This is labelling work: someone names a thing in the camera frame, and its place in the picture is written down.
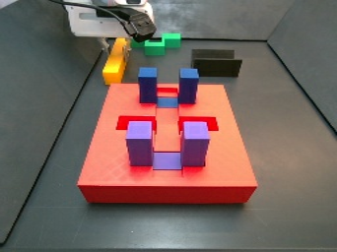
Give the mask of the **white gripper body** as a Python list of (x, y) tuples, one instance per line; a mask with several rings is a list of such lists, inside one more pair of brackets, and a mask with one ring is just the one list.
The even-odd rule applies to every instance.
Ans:
[(127, 7), (145, 13), (153, 23), (152, 7), (147, 0), (63, 0), (71, 31), (77, 36), (131, 37), (115, 18), (99, 18), (101, 7)]

